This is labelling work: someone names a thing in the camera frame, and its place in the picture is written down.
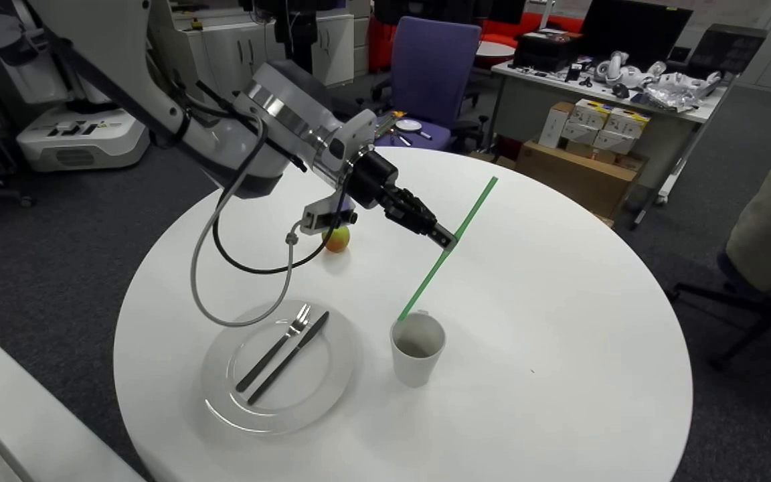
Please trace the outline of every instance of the floor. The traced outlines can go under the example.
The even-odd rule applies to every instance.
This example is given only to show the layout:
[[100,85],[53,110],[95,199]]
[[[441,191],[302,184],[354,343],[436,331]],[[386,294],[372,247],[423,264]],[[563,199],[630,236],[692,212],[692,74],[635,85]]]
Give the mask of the floor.
[[[490,78],[481,85],[476,114],[494,106]],[[340,93],[360,97],[364,89],[346,85]],[[621,236],[661,285],[720,287],[713,258],[769,165],[771,93],[740,89],[696,151],[673,203]],[[211,181],[178,151],[152,151],[127,172],[30,175],[12,184],[32,192],[38,206],[0,202],[0,346],[143,468],[116,405],[116,317],[152,242]],[[728,372],[716,372],[706,358],[749,319],[688,306],[681,307],[681,323],[692,346],[696,414],[674,480],[771,480],[771,334]]]

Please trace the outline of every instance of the white cable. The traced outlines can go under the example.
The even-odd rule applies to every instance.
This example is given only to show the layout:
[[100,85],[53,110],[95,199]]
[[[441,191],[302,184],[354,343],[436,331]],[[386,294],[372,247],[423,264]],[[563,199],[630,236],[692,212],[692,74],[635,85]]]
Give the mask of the white cable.
[[204,226],[204,230],[202,230],[202,236],[198,236],[198,242],[196,242],[194,260],[190,260],[190,293],[194,293],[196,307],[198,307],[210,321],[214,321],[214,323],[220,323],[220,327],[249,327],[249,323],[257,323],[257,321],[269,319],[269,317],[285,302],[286,289],[290,289],[290,282],[291,282],[291,270],[295,270],[295,247],[298,247],[298,227],[299,227],[299,222],[295,222],[295,226],[290,227],[290,232],[286,232],[286,275],[285,275],[285,287],[281,287],[277,302],[274,302],[266,314],[259,314],[259,317],[255,317],[255,319],[243,319],[243,321],[239,321],[239,319],[220,319],[220,317],[214,317],[214,314],[204,306],[202,293],[198,293],[198,260],[202,260],[204,242],[206,242],[210,230],[214,227],[214,222],[220,220],[223,210],[229,206],[230,196],[243,184],[243,179],[247,179],[247,163],[257,155],[257,151],[262,147],[262,139],[266,139],[266,127],[262,127],[262,120],[257,120],[257,144],[253,147],[253,152],[247,155],[247,160],[243,160],[243,165],[241,165],[241,172],[239,172],[239,176],[235,176],[233,184],[223,192],[220,203],[214,206],[211,216],[206,220],[206,226]]

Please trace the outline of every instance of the white cup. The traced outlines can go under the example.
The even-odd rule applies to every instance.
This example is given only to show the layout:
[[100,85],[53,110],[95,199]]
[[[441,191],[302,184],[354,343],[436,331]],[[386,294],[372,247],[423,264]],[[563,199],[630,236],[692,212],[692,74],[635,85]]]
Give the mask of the white cup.
[[445,349],[445,330],[429,314],[411,314],[392,327],[392,358],[393,376],[404,386],[423,386],[429,382],[436,358]]

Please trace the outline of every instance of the glass plate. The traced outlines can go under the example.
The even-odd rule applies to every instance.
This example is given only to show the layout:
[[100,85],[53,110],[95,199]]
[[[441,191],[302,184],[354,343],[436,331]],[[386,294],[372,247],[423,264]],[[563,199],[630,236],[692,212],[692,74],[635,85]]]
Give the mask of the glass plate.
[[247,390],[235,382],[285,338],[302,302],[286,299],[277,314],[255,327],[223,330],[210,349],[202,370],[206,410],[230,428],[249,433],[291,433],[325,417],[346,394],[356,372],[356,346],[352,321],[325,306],[312,306],[313,323],[325,310],[330,321],[277,378],[270,390],[253,406],[247,400],[285,361],[299,338],[285,343],[278,355],[257,376]]

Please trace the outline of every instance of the green straw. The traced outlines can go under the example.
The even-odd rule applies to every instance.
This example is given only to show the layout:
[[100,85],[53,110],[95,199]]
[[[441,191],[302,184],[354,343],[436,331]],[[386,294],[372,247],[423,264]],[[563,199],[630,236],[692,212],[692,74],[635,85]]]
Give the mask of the green straw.
[[404,306],[403,317],[397,317],[397,321],[404,321],[408,314],[416,307],[417,298],[429,289],[429,285],[433,282],[433,275],[439,274],[439,267],[445,264],[445,260],[459,248],[464,232],[468,230],[473,215],[484,206],[484,202],[490,199],[494,188],[495,188],[498,176],[490,176],[488,188],[481,191],[481,196],[476,196],[472,212],[464,216],[464,226],[456,232],[456,244],[449,248],[441,248],[439,260],[433,262],[433,267],[429,270],[429,275],[423,275],[423,282],[417,285],[417,289],[413,293],[411,302]]

